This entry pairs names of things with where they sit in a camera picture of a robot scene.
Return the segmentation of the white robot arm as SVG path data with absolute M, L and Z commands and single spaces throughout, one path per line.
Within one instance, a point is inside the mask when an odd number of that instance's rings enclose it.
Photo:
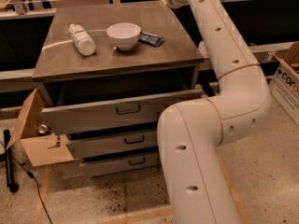
M 175 224 L 243 224 L 217 148 L 261 127 L 271 106 L 267 82 L 220 0 L 165 2 L 190 6 L 220 87 L 216 96 L 170 105 L 158 121 Z

